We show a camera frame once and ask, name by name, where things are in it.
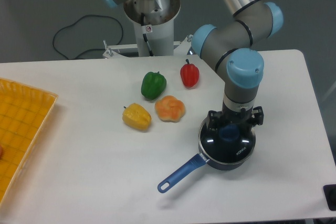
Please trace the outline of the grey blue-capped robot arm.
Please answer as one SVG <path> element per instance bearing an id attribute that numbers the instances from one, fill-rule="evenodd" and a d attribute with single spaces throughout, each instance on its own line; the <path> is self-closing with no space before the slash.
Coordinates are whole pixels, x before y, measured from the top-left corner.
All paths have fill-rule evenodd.
<path id="1" fill-rule="evenodd" d="M 122 5 L 133 22 L 139 56 L 173 53 L 173 22 L 180 0 L 104 0 L 110 7 Z M 251 49 L 283 25 L 281 9 L 262 0 L 224 0 L 234 21 L 223 29 L 200 27 L 191 47 L 225 82 L 222 110 L 208 118 L 208 125 L 232 123 L 250 129 L 261 125 L 264 115 L 254 107 L 263 77 L 264 60 Z"/>

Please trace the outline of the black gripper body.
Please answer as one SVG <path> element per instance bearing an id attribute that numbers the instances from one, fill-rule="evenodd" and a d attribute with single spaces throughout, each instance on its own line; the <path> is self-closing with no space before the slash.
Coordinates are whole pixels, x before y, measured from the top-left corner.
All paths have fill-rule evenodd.
<path id="1" fill-rule="evenodd" d="M 252 125 L 248 122 L 248 120 L 251 118 L 251 115 L 252 109 L 241 109 L 239 112 L 235 112 L 223 104 L 219 121 L 219 128 L 231 124 L 237 124 L 242 129 L 250 130 Z"/>

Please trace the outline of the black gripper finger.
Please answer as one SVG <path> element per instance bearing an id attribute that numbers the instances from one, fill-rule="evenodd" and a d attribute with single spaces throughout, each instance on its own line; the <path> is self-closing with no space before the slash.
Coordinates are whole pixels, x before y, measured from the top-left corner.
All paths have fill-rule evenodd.
<path id="1" fill-rule="evenodd" d="M 210 110 L 206 122 L 207 133 L 212 137 L 218 137 L 222 124 L 222 111 Z"/>
<path id="2" fill-rule="evenodd" d="M 251 135 L 256 125 L 263 125 L 264 111 L 262 106 L 254 107 L 247 119 L 243 122 L 243 136 Z"/>

